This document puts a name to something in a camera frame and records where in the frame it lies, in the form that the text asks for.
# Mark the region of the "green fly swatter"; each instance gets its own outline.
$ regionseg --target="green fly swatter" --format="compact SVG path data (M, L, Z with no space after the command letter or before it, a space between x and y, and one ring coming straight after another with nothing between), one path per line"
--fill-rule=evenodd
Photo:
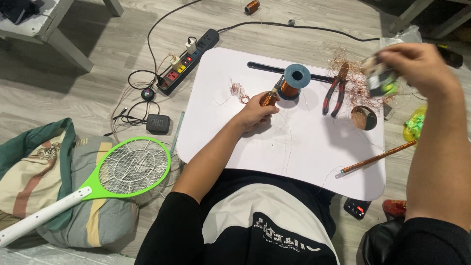
M78 190L0 231L0 248L83 200L128 198L154 188L169 172L170 161L167 148L149 137L116 145Z

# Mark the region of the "white handle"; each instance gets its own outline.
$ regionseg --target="white handle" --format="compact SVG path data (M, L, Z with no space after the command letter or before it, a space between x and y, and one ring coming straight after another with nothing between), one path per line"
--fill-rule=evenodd
M20 222L3 229L0 231L0 248L6 247L11 242L24 236L29 231L45 223L49 219L62 213L68 208L79 203L85 196L91 193L90 187L81 188L68 196L56 201L55 203L47 206L36 212L33 215L26 217Z

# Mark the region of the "fly swatter mesh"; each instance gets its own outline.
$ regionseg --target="fly swatter mesh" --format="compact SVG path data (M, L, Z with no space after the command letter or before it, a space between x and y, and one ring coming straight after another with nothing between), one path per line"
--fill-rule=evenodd
M159 181L168 166L167 152L162 146L154 141L134 140L106 157L98 176L107 191L129 194Z

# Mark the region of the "black power strip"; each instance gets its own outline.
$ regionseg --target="black power strip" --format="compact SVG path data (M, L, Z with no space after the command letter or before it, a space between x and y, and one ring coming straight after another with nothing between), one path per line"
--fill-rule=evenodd
M196 51L193 54L185 53L181 59L182 67L175 71L173 68L165 74L164 81L159 82L157 87L165 94L170 95L175 88L185 79L201 60L204 52L212 49L219 42L219 33L209 29L197 42Z

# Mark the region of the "red shoe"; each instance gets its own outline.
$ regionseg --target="red shoe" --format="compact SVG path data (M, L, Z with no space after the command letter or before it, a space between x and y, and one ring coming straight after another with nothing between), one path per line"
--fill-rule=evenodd
M406 201L387 199L383 202L383 211L393 218L405 217L407 211Z

